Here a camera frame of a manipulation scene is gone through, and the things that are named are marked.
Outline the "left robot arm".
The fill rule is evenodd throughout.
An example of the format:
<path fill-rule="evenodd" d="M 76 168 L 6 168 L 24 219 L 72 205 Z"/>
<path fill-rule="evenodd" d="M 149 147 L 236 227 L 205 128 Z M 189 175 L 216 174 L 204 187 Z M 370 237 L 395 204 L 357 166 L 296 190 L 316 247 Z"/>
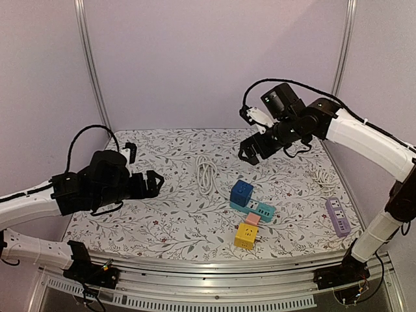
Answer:
<path fill-rule="evenodd" d="M 90 164 L 79 172 L 71 172 L 74 143 L 67 155 L 67 166 L 61 174 L 26 190 L 1 198 L 1 260 L 18 265 L 28 259 L 69 270 L 83 282 L 92 281 L 96 267 L 81 242 L 55 242 L 22 235 L 11 228 L 28 221 L 52 216 L 68 216 L 80 211 L 92 216 L 113 213 L 126 200 L 143 200 L 159 195 L 163 176 L 153 170 L 133 173 L 137 147 L 126 143 L 124 148 L 94 152 Z"/>

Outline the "teal power strip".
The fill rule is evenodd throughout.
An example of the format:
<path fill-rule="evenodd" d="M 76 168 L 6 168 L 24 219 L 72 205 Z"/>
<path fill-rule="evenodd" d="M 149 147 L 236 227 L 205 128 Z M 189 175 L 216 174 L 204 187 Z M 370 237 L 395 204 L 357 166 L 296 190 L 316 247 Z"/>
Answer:
<path fill-rule="evenodd" d="M 250 200 L 246 206 L 240 206 L 237 203 L 230 202 L 230 207 L 248 215 L 249 213 L 260 216 L 263 222 L 269 223 L 272 221 L 276 208 L 260 201 Z"/>

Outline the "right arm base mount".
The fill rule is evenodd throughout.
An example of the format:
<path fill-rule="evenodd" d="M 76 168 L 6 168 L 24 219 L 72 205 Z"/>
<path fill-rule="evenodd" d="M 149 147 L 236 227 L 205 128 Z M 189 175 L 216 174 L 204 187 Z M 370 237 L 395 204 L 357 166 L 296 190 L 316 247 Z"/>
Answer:
<path fill-rule="evenodd" d="M 313 282 L 319 290 L 359 282 L 370 277 L 366 263 L 353 259 L 341 264 L 318 268 L 313 272 Z"/>

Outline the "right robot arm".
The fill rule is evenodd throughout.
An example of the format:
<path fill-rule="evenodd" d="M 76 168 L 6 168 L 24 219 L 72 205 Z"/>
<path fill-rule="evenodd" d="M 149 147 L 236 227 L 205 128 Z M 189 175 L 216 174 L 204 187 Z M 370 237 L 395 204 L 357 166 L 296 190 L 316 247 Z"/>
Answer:
<path fill-rule="evenodd" d="M 415 219 L 415 147 L 364 120 L 338 97 L 289 79 L 266 78 L 276 86 L 261 96 L 267 113 L 242 98 L 240 117 L 258 132 L 240 144 L 239 159 L 257 165 L 294 142 L 313 137 L 340 144 L 383 168 L 395 179 L 382 212 L 356 239 L 337 267 L 336 278 L 350 283 L 403 224 Z"/>

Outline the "pink plug adapter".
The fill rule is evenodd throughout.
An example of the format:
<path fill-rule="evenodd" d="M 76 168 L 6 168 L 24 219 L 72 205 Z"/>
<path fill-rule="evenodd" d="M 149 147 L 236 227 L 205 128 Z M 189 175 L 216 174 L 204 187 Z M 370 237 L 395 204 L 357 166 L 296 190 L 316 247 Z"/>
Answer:
<path fill-rule="evenodd" d="M 258 214 L 248 213 L 244 222 L 251 226 L 258 226 L 260 221 L 261 221 L 261 217 Z"/>

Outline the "blue cube socket adapter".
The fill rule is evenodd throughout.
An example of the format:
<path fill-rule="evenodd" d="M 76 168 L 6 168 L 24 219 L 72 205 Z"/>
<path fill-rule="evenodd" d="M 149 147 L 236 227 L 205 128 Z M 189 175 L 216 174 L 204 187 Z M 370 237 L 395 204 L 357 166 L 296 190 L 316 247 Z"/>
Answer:
<path fill-rule="evenodd" d="M 245 207 L 251 199 L 254 186 L 239 179 L 231 189 L 230 202 Z"/>

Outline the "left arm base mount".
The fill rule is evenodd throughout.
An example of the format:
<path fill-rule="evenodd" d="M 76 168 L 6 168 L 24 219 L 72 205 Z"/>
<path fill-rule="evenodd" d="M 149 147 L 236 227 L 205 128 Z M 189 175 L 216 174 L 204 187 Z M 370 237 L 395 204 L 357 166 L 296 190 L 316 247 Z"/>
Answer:
<path fill-rule="evenodd" d="M 104 265 L 87 260 L 74 260 L 69 269 L 63 270 L 63 276 L 80 284 L 115 289 L 120 270 L 112 265 L 112 259 Z"/>

